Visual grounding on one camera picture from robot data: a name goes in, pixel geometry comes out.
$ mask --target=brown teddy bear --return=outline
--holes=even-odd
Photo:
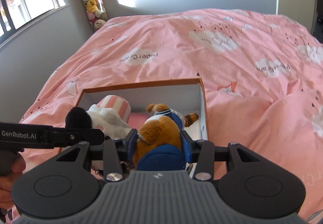
[[[181,150],[180,131],[198,120],[196,113],[183,117],[180,113],[164,104],[151,104],[147,111],[155,114],[138,130],[138,140],[133,162],[135,166],[141,158],[154,148],[169,144]]]

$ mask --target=screw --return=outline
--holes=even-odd
[[[162,173],[156,173],[155,175],[154,175],[154,178],[156,178],[156,179],[160,179],[160,178],[162,178],[164,175],[162,174]]]
[[[211,175],[207,172],[200,172],[195,175],[195,178],[199,181],[207,181],[211,178]]]
[[[107,174],[107,180],[116,182],[122,180],[122,175],[120,173],[109,173]]]

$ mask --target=chain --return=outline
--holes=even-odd
[[[103,178],[103,175],[100,173],[100,170],[96,169],[95,167],[91,166],[91,168],[94,170],[95,175],[100,176],[101,178]]]

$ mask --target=finger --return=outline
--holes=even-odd
[[[11,201],[10,191],[0,190],[0,202]]]
[[[22,172],[26,169],[26,162],[24,158],[19,154],[17,158],[11,165],[11,170],[13,173]]]
[[[14,206],[13,201],[0,202],[0,208],[10,209]]]
[[[9,175],[5,177],[0,177],[0,189],[11,191],[12,184],[21,175],[22,175],[22,172],[18,172],[18,173],[11,172]]]

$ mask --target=bed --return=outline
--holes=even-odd
[[[86,88],[199,76],[209,139],[239,142],[297,175],[306,220],[323,209],[321,60],[323,45],[284,16],[206,9],[117,17],[54,71],[21,123],[64,127]],[[58,151],[26,150],[27,170]],[[215,176],[224,173],[215,164]]]

